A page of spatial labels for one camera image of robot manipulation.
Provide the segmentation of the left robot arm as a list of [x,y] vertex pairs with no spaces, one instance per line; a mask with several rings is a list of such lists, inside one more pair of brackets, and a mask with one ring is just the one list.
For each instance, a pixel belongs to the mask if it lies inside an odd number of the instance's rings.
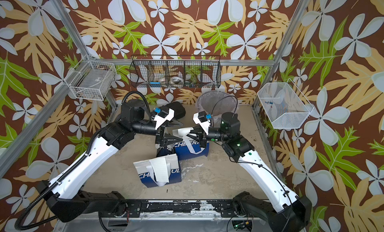
[[[120,118],[97,130],[90,138],[87,150],[67,169],[50,181],[42,181],[39,196],[31,202],[15,221],[15,229],[25,231],[58,219],[69,222],[82,214],[97,212],[123,216],[126,199],[118,192],[88,193],[81,187],[88,178],[112,155],[132,141],[136,134],[155,136],[155,143],[165,148],[181,139],[166,133],[166,127],[178,124],[186,113],[179,102],[150,110],[145,96],[128,92],[121,103]],[[45,200],[53,217],[30,225],[23,225],[25,217],[41,200]]]

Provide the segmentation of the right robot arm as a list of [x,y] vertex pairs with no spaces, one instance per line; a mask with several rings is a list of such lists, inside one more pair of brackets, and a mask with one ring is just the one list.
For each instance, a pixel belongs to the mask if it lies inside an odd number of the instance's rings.
[[288,188],[266,165],[255,147],[241,135],[238,114],[223,113],[218,127],[213,127],[211,115],[195,113],[195,127],[178,129],[181,137],[197,141],[201,147],[207,142],[220,142],[233,163],[243,167],[266,194],[268,200],[253,197],[242,192],[233,198],[236,216],[260,218],[267,222],[274,232],[299,232],[311,217],[312,203],[306,197],[299,197]]

